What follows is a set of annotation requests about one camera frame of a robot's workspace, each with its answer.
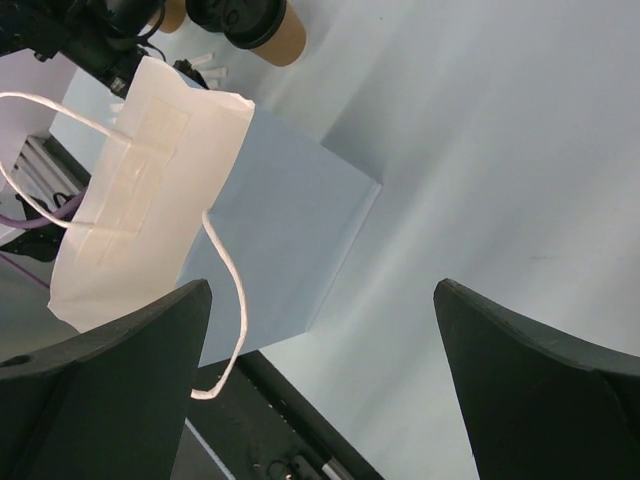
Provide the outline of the black plastic cup lid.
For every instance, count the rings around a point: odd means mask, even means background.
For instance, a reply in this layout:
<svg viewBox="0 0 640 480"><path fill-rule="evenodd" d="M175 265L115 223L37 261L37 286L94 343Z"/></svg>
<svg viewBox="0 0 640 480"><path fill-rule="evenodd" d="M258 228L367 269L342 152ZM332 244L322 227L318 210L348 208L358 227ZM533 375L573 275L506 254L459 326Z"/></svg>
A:
<svg viewBox="0 0 640 480"><path fill-rule="evenodd" d="M285 0L186 0L189 19L207 32L223 34L235 47L257 48L282 24Z"/></svg>

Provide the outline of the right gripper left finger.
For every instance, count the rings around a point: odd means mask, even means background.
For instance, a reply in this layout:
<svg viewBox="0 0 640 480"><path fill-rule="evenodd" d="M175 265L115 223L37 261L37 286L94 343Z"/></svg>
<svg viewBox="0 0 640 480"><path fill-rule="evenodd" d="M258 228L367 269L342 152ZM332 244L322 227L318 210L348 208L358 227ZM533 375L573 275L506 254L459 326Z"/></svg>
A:
<svg viewBox="0 0 640 480"><path fill-rule="evenodd" d="M4 479L167 479L212 302L191 281L1 364Z"/></svg>

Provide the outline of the brown paper coffee cup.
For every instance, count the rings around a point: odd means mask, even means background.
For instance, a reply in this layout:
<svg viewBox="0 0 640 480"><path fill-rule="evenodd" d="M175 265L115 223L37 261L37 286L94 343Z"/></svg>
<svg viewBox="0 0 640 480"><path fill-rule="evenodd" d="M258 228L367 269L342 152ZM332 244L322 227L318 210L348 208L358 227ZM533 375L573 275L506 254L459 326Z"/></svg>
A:
<svg viewBox="0 0 640 480"><path fill-rule="evenodd" d="M278 29L251 52L276 67L294 63L303 53L307 34L297 12L288 1L284 2L284 15Z"/></svg>

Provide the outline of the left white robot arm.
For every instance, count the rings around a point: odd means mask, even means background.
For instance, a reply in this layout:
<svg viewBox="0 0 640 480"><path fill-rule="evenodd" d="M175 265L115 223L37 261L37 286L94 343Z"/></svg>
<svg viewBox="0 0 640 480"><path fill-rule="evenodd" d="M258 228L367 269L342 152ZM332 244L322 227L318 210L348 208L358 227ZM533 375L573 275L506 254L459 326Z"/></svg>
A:
<svg viewBox="0 0 640 480"><path fill-rule="evenodd" d="M124 99L165 13L164 1L3 1L1 55L61 54Z"/></svg>

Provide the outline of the light blue paper bag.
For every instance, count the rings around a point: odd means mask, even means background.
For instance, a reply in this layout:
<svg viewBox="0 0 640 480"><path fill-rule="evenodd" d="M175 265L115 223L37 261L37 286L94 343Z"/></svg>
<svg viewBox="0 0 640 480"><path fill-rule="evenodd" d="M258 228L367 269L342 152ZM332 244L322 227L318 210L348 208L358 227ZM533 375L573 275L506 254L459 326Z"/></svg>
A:
<svg viewBox="0 0 640 480"><path fill-rule="evenodd" d="M306 332L380 185L242 96L147 57L64 236L48 307L84 333L190 280L218 296L200 361Z"/></svg>

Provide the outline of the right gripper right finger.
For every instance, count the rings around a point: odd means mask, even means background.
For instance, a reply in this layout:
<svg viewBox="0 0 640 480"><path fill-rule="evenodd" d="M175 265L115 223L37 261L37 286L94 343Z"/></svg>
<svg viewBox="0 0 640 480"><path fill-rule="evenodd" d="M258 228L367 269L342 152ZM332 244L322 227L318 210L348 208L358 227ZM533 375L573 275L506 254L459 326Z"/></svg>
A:
<svg viewBox="0 0 640 480"><path fill-rule="evenodd" d="M450 279L434 307L480 478L638 478L638 357Z"/></svg>

